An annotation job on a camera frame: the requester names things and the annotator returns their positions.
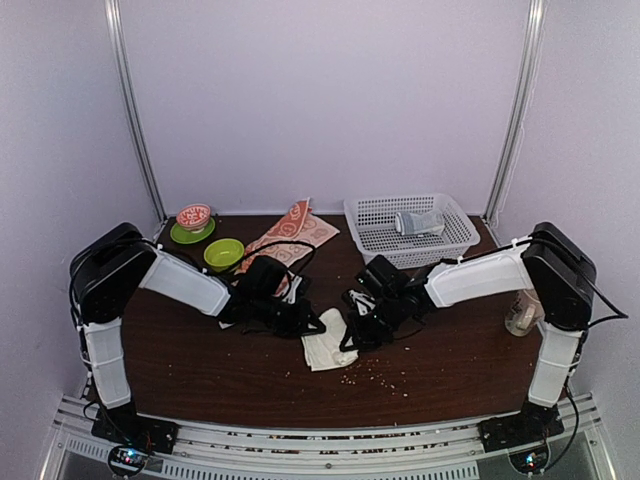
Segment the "folded white towel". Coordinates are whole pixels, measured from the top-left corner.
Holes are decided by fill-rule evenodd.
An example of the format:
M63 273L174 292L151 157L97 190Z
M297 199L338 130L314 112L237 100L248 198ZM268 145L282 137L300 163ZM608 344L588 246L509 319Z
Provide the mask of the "folded white towel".
M351 365L358 359L358 352L341 352L340 341L344 337L347 325L337 308L330 308L320 320L327 327L327 331L320 335L302 337L304 358L312 372L331 370Z

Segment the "vertical metal pole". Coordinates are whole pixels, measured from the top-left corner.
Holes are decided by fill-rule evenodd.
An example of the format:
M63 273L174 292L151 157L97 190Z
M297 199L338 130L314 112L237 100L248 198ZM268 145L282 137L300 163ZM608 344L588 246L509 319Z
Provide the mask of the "vertical metal pole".
M511 119L509 120L507 136L502 147L496 179L493 183L489 203L487 204L487 210L485 212L485 220L489 226L492 227L497 225L500 203L507 193L510 172L517 155L517 146L522 130L524 112L531 98L531 88L538 63L545 11L546 0L530 0L529 19L525 33L524 48L522 50L522 63L520 65L520 75L513 101L513 108L511 110Z
M127 119L129 123L129 130L131 131L131 138L140 164L140 170L142 172L142 178L144 180L147 192L151 197L151 202L158 221L162 222L167 218L167 213L162 204L162 198L160 197L160 191L158 189L158 183L156 182L153 169L151 168L151 162L149 161L149 152L147 151L147 145L144 141L144 135L142 133L142 123L140 122L140 116L138 114L138 107L136 105L135 96L133 94L133 83L131 81L131 74L129 71L129 61L127 59L127 52L125 50L124 34L122 32L122 23L120 19L120 2L119 0L105 0L105 7L107 11L107 25L109 27L109 35L111 36L111 42L113 44L113 51L116 57L116 64L118 66L118 73L120 74L120 86L122 88L122 95L124 97L125 107L127 111Z

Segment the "red patterned bowl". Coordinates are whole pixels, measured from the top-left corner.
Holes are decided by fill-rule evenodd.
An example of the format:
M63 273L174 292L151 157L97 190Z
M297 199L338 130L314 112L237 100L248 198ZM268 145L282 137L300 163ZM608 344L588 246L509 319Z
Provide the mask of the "red patterned bowl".
M176 217L176 222L185 230L200 232L211 219L211 208L208 205L195 204L183 208Z

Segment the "wooden table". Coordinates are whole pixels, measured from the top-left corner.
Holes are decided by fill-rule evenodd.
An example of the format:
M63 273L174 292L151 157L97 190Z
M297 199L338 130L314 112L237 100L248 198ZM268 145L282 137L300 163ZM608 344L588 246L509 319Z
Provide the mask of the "wooden table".
M306 274L317 313L338 307L362 267L342 216L323 217L341 234L318 249ZM223 217L213 238L246 244L277 217ZM468 254L493 247L482 241ZM198 260L210 243L179 247ZM299 340L221 330L194 309L139 290L127 306L123 343L140 412L185 420L261 427L341 428L406 425L517 410L540 347L535 331L511 336L503 318L513 294L458 304L427 318L422 332L364 354L348 368L311 373ZM415 330L405 322L397 333Z

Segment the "basket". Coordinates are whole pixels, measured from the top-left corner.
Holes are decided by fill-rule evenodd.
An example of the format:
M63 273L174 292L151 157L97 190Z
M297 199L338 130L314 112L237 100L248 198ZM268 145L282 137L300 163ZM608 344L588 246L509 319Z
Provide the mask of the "basket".
M434 208L444 215L442 236L402 236L396 231L396 212L426 213ZM345 200L344 213L365 263L376 255L384 255L396 268L417 268L442 258L457 258L480 242L469 217L450 196L442 193Z

